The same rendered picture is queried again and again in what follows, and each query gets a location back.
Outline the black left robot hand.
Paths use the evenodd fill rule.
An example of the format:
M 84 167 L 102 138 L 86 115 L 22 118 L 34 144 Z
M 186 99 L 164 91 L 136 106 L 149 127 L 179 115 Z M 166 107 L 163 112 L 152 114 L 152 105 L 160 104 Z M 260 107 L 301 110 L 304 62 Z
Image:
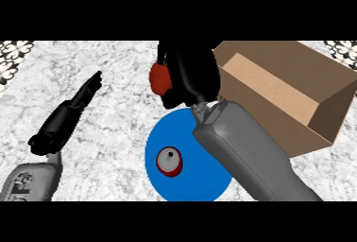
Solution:
M 55 154 L 62 150 L 77 127 L 83 111 L 89 106 L 96 91 L 102 87 L 102 72 L 98 71 L 81 86 L 76 96 L 65 100 L 50 113 L 39 133 L 31 137 L 28 145 L 39 155 Z

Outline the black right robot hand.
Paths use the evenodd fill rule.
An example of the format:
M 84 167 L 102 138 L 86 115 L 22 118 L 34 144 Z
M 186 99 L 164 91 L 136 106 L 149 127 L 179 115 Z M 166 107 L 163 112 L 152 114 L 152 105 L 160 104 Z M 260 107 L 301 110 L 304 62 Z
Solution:
M 220 75 L 214 49 L 222 40 L 160 40 L 158 61 L 168 69 L 171 87 L 163 95 L 164 107 L 176 108 L 217 100 Z

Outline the red bell pepper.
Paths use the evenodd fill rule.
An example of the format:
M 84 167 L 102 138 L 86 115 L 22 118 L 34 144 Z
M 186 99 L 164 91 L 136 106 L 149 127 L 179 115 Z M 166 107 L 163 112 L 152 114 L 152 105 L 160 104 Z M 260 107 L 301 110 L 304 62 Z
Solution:
M 167 90 L 171 88 L 171 80 L 167 66 L 154 63 L 149 71 L 149 83 L 152 92 L 157 95 L 166 95 Z

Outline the brown cardboard box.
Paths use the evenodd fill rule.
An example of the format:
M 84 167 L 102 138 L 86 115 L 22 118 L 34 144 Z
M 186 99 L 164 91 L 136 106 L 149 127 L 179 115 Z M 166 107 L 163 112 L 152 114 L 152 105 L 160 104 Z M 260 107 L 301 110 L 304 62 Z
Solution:
M 334 145 L 357 72 L 297 41 L 226 41 L 220 96 L 245 107 L 289 156 Z

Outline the blue plate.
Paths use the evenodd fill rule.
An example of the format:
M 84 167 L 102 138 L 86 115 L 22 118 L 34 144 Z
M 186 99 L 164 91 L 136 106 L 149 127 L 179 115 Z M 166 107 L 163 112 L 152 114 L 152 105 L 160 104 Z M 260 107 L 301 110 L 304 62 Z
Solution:
M 232 181 L 232 175 L 194 138 L 194 128 L 192 111 L 180 109 L 163 117 L 148 136 L 148 178 L 168 201 L 213 201 Z M 164 147 L 176 147 L 182 153 L 183 170 L 174 178 L 167 177 L 157 167 L 157 155 Z

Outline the red can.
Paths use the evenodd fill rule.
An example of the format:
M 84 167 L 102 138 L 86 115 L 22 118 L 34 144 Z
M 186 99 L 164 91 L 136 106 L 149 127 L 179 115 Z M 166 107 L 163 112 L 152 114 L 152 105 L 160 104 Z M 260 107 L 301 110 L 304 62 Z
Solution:
M 176 147 L 164 147 L 157 155 L 157 167 L 161 173 L 174 178 L 183 170 L 182 153 Z

